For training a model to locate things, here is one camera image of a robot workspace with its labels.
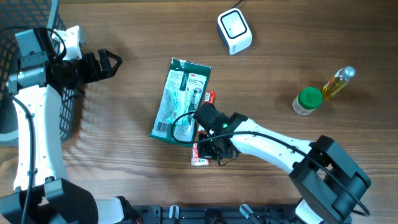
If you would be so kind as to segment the yellow oil bottle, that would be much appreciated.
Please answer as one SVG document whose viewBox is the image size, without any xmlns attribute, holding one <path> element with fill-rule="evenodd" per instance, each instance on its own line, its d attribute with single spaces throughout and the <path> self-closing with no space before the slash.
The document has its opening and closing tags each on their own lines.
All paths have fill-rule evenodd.
<svg viewBox="0 0 398 224">
<path fill-rule="evenodd" d="M 346 66 L 337 71 L 335 76 L 322 88 L 324 100 L 333 98 L 355 76 L 356 70 L 352 66 Z"/>
</svg>

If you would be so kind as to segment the grey plastic mesh basket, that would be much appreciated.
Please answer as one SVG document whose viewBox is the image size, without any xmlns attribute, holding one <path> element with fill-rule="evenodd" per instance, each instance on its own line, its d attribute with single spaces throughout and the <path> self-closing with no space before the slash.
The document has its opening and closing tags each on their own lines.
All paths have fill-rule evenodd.
<svg viewBox="0 0 398 224">
<path fill-rule="evenodd" d="M 52 1 L 1 1 L 1 28 L 10 26 L 44 27 L 48 24 Z M 9 75 L 16 71 L 21 57 L 15 33 L 17 29 L 1 32 L 1 90 L 6 90 Z M 75 101 L 69 100 L 60 108 L 60 137 L 70 138 Z M 1 145 L 18 145 L 17 113 L 9 98 L 1 97 Z"/>
</svg>

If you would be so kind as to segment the red snack stick packet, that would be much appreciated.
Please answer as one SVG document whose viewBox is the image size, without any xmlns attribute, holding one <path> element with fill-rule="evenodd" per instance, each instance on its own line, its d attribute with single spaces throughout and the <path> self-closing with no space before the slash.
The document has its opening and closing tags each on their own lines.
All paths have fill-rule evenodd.
<svg viewBox="0 0 398 224">
<path fill-rule="evenodd" d="M 215 103 L 216 92 L 215 91 L 206 91 L 204 102 L 211 103 L 212 105 Z"/>
</svg>

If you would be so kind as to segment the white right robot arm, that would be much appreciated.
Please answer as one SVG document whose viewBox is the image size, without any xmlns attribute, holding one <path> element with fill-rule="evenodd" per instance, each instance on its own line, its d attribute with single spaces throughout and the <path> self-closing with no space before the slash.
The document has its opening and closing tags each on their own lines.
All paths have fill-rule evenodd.
<svg viewBox="0 0 398 224">
<path fill-rule="evenodd" d="M 293 213 L 301 222 L 344 223 L 355 213 L 355 206 L 362 208 L 361 215 L 369 215 L 361 197 L 371 180 L 332 138 L 290 138 L 243 114 L 226 116 L 210 103 L 196 110 L 193 119 L 207 133 L 198 145 L 212 158 L 249 154 L 285 171 L 302 196 Z"/>
</svg>

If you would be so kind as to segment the green lid jar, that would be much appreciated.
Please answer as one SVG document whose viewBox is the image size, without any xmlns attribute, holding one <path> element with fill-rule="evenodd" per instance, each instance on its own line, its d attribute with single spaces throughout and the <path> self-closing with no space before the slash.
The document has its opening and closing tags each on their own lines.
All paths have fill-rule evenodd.
<svg viewBox="0 0 398 224">
<path fill-rule="evenodd" d="M 293 100 L 292 108 L 299 115 L 309 115 L 322 103 L 321 91 L 315 87 L 306 87 Z"/>
</svg>

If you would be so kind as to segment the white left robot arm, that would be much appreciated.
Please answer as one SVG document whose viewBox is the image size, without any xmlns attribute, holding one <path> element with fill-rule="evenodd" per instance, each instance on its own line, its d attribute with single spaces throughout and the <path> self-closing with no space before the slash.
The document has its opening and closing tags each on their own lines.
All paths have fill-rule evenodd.
<svg viewBox="0 0 398 224">
<path fill-rule="evenodd" d="M 113 77 L 122 59 L 105 49 L 82 53 L 78 26 L 21 27 L 16 39 L 21 57 L 5 96 L 17 113 L 19 166 L 1 215 L 11 223 L 139 223 L 124 197 L 97 200 L 71 183 L 62 156 L 61 107 L 70 102 L 62 91 Z"/>
</svg>

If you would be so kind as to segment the red tissue pack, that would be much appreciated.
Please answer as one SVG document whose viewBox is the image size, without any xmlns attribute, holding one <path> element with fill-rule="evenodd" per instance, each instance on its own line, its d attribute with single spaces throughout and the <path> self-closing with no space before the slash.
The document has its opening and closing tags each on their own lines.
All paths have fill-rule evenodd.
<svg viewBox="0 0 398 224">
<path fill-rule="evenodd" d="M 195 167 L 209 166 L 209 162 L 207 159 L 199 158 L 197 144 L 193 144 L 192 147 L 191 165 Z"/>
</svg>

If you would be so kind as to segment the green glove package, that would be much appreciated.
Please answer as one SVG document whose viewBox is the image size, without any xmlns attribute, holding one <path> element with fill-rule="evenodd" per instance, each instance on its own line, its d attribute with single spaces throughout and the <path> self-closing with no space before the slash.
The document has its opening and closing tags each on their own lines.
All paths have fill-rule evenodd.
<svg viewBox="0 0 398 224">
<path fill-rule="evenodd" d="M 192 111 L 205 97 L 211 67 L 173 58 L 150 137 L 192 146 L 197 131 Z"/>
</svg>

